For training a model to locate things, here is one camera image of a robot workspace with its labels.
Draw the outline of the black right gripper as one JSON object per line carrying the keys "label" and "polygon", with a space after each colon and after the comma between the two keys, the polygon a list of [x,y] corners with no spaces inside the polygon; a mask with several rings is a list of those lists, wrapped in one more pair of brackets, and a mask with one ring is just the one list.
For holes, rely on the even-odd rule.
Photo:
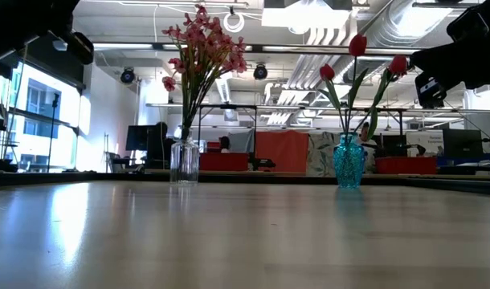
{"label": "black right gripper", "polygon": [[414,52],[412,66],[433,75],[445,75],[445,88],[464,82],[467,89],[490,85],[490,24],[451,23],[453,43]]}

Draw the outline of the black monitor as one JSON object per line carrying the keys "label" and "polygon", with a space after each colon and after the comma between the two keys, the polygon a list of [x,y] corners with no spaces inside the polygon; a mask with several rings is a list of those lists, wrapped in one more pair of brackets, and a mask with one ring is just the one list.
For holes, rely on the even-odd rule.
{"label": "black monitor", "polygon": [[155,125],[130,125],[126,138],[127,151],[147,151],[156,140]]}
{"label": "black monitor", "polygon": [[444,129],[444,156],[449,158],[481,157],[484,153],[481,132],[477,130]]}
{"label": "black monitor", "polygon": [[407,149],[405,135],[386,135],[382,137],[386,157],[406,157]]}

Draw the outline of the black light stand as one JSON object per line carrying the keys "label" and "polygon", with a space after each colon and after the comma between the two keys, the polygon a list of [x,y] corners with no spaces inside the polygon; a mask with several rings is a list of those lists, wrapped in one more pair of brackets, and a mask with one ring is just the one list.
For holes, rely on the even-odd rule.
{"label": "black light stand", "polygon": [[51,150],[52,150],[52,141],[53,141],[53,136],[54,136],[54,131],[55,131],[55,111],[58,107],[58,102],[59,102],[60,94],[55,93],[54,94],[54,99],[52,101],[52,114],[51,114],[51,131],[50,131],[50,136],[49,136],[49,149],[48,149],[48,160],[47,160],[47,173],[50,172],[50,167],[51,167]]}

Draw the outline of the orange cloth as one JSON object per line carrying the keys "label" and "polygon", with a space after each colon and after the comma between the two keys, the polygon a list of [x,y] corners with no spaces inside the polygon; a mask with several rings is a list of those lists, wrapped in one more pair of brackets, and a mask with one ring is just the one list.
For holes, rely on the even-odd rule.
{"label": "orange cloth", "polygon": [[257,132],[256,157],[270,159],[274,172],[306,173],[308,134],[295,131]]}

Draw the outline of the long ceiling light fixture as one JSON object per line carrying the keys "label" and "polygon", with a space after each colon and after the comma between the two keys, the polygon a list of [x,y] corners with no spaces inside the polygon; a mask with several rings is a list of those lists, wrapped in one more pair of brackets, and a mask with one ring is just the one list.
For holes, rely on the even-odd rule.
{"label": "long ceiling light fixture", "polygon": [[[95,51],[177,51],[169,43],[93,43]],[[394,55],[412,55],[420,48],[413,47],[367,47],[365,55],[380,57]],[[269,45],[247,44],[245,52],[255,54],[301,54],[301,55],[347,55],[347,46],[310,46],[310,45]]]}

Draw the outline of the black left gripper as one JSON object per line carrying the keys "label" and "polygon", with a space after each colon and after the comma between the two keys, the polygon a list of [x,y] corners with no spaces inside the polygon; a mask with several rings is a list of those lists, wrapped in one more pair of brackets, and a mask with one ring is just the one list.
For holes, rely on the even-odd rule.
{"label": "black left gripper", "polygon": [[53,34],[65,43],[71,43],[73,34],[73,11],[80,0],[31,0],[35,11],[35,32],[31,41]]}

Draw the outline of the black desk device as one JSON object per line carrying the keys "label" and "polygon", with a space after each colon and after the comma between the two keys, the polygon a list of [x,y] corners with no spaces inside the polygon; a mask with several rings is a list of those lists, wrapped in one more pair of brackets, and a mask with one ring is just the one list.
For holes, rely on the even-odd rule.
{"label": "black desk device", "polygon": [[249,163],[252,166],[254,171],[259,170],[260,168],[275,168],[276,164],[271,159],[262,159],[262,158],[254,158],[252,157],[249,160]]}

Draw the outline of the red plastic bin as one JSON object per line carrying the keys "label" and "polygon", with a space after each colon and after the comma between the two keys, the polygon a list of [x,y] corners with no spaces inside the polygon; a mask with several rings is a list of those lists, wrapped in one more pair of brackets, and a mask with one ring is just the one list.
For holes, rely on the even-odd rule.
{"label": "red plastic bin", "polygon": [[379,157],[375,165],[380,174],[437,174],[435,157]]}
{"label": "red plastic bin", "polygon": [[200,156],[200,169],[218,172],[247,171],[248,159],[247,153],[203,153]]}

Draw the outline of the white printed sign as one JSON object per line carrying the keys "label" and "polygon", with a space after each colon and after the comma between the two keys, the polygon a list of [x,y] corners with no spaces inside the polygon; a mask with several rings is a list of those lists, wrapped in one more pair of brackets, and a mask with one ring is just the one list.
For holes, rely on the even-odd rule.
{"label": "white printed sign", "polygon": [[443,132],[441,130],[407,132],[406,143],[424,147],[425,153],[423,155],[426,157],[438,156],[444,153]]}

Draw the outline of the grey board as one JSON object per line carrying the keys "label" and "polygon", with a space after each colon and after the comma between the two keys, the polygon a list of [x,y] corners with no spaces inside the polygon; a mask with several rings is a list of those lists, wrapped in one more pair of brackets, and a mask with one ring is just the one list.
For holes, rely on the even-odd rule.
{"label": "grey board", "polygon": [[227,136],[230,141],[230,151],[232,153],[253,153],[254,135],[253,129],[246,132],[230,133]]}

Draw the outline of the red tulip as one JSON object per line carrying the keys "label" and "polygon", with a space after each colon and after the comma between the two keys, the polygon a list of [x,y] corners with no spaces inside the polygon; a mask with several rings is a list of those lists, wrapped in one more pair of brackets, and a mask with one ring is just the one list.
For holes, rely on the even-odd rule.
{"label": "red tulip", "polygon": [[369,120],[369,126],[366,131],[365,139],[371,140],[375,130],[378,126],[378,109],[377,106],[382,100],[382,97],[385,94],[386,89],[389,87],[390,83],[394,81],[395,78],[399,76],[403,76],[406,74],[407,70],[407,60],[403,55],[396,55],[393,57],[391,63],[382,73],[382,77],[380,80],[380,84],[378,85],[378,89],[376,94],[374,95],[373,103],[370,105],[369,110],[366,115],[360,121],[359,125],[355,128],[362,128],[364,123]]}
{"label": "red tulip", "polygon": [[354,101],[357,97],[357,93],[359,91],[359,87],[364,81],[365,75],[368,71],[367,68],[364,68],[359,74],[357,73],[357,58],[363,56],[365,54],[365,50],[367,47],[367,38],[364,35],[358,34],[353,37],[351,42],[349,43],[349,54],[353,56],[353,82],[352,87],[348,93],[348,110],[345,113],[345,132],[349,132],[349,126],[351,121],[351,109],[353,108]]}
{"label": "red tulip", "polygon": [[320,68],[320,76],[322,82],[326,86],[326,90],[319,89],[318,92],[324,95],[329,100],[331,105],[338,111],[343,132],[348,132],[345,121],[345,114],[341,110],[341,103],[338,99],[337,92],[333,83],[335,71],[328,64],[325,64],[323,67]]}

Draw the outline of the clear glass vase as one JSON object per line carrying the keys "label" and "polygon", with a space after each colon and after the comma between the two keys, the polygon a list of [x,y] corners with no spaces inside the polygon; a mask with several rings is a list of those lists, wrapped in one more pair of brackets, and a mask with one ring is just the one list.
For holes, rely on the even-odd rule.
{"label": "clear glass vase", "polygon": [[191,129],[183,129],[182,137],[171,147],[169,181],[176,185],[198,183],[200,151]]}

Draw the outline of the leaf patterned cloth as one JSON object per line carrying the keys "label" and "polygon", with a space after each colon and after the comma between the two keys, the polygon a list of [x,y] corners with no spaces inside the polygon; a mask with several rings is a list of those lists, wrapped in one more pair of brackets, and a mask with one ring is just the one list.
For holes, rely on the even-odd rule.
{"label": "leaf patterned cloth", "polygon": [[339,135],[333,132],[308,134],[306,175],[335,177],[333,150],[339,144]]}

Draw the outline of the black metal rack frame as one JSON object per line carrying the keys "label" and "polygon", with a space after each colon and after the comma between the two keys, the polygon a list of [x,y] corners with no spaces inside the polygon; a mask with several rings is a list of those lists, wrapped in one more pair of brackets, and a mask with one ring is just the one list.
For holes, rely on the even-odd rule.
{"label": "black metal rack frame", "polygon": [[255,158],[256,155],[256,133],[257,133],[257,117],[258,117],[258,106],[257,105],[251,105],[251,104],[201,104],[199,109],[198,109],[198,125],[197,125],[197,130],[198,130],[198,141],[201,140],[201,131],[202,131],[202,120],[204,118],[204,115],[202,114],[202,110],[204,108],[209,108],[209,112],[211,112],[214,108],[218,108],[221,110],[244,110],[245,113],[249,114],[249,117],[253,120],[254,126],[253,128],[253,137],[254,137],[254,142],[253,142],[253,158]]}

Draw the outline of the pink flower sprig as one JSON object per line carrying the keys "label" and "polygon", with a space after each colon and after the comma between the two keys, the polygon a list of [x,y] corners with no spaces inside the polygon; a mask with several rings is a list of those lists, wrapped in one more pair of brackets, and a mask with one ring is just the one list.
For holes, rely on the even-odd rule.
{"label": "pink flower sprig", "polygon": [[192,105],[192,119],[215,80],[221,79],[227,73],[242,73],[247,70],[247,62],[243,57],[245,48],[243,37],[239,37],[237,43],[226,34],[212,33],[206,38],[204,45],[198,49],[195,66],[196,98]]}
{"label": "pink flower sprig", "polygon": [[232,45],[224,41],[219,19],[208,15],[206,8],[197,5],[193,19],[187,21],[183,32],[180,56],[182,130],[187,132],[194,116],[215,80],[226,71],[223,67]]}
{"label": "pink flower sprig", "polygon": [[200,57],[203,55],[206,43],[204,27],[191,23],[185,30],[179,26],[170,26],[161,32],[168,36],[179,50],[179,56],[168,61],[168,64],[174,66],[173,75],[165,76],[161,81],[168,92],[173,92],[176,88],[181,89],[182,130],[188,131],[193,123],[202,83]]}

